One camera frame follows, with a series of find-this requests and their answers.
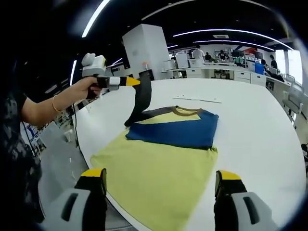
gold bracelet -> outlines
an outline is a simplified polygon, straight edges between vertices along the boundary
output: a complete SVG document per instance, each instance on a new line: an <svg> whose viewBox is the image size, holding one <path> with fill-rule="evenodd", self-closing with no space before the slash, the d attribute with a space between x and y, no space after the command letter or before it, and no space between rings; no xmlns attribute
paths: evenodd
<svg viewBox="0 0 308 231"><path fill-rule="evenodd" d="M52 107L54 108L54 110L55 110L56 112L61 112L61 111L59 111L58 109L55 108L54 103L53 103L54 98L55 98L56 96L57 96L57 95L53 96L53 98L52 98Z"/></svg>

yellow t-shirt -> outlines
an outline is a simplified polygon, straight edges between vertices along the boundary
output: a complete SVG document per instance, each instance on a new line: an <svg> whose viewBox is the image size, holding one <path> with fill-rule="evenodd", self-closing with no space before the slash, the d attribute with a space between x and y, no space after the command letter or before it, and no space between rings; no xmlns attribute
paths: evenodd
<svg viewBox="0 0 308 231"><path fill-rule="evenodd" d="M140 123L200 119L173 112ZM127 140L128 130L90 159L107 169L109 194L131 216L154 231L182 230L212 173L218 153Z"/></svg>

blue container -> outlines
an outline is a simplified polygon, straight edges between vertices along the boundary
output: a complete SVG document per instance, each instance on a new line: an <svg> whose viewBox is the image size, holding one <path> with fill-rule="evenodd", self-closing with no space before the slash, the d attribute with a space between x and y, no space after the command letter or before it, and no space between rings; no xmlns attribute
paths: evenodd
<svg viewBox="0 0 308 231"><path fill-rule="evenodd" d="M263 64L256 63L256 65L255 65L255 72L256 72L257 74L263 75L263 74L264 74L264 65L263 65Z"/></svg>

hand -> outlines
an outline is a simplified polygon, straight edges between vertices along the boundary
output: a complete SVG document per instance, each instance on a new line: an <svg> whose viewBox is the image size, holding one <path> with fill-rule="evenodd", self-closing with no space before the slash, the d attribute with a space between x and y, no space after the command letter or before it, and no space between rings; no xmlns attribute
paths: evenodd
<svg viewBox="0 0 308 231"><path fill-rule="evenodd" d="M84 100L88 95L89 88L97 96L100 95L102 89L99 88L98 86L92 86L92 85L97 85L97 78L86 77L86 78L79 80L77 83L75 83L71 87L69 87L68 90L70 91L70 94L74 96L76 101Z"/></svg>

blue t-shirt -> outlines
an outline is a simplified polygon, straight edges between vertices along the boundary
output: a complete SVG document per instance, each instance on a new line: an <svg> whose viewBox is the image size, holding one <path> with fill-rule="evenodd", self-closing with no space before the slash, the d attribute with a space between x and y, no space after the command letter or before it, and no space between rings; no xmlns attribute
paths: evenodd
<svg viewBox="0 0 308 231"><path fill-rule="evenodd" d="M126 137L129 140L142 140L184 148L211 148L219 116L206 110L201 110L198 115L199 120L158 124L134 123Z"/></svg>

